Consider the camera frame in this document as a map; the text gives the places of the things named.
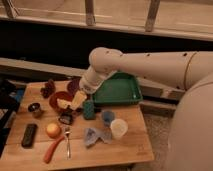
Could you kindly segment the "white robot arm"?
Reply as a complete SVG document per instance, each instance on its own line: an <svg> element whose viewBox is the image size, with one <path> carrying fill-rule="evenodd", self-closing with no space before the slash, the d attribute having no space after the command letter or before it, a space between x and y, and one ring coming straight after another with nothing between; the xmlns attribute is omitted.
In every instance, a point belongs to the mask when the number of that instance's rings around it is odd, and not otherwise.
<svg viewBox="0 0 213 171"><path fill-rule="evenodd" d="M115 72L185 92L168 137L165 171L213 171L213 51L123 53L98 47L79 87L95 93Z"/></svg>

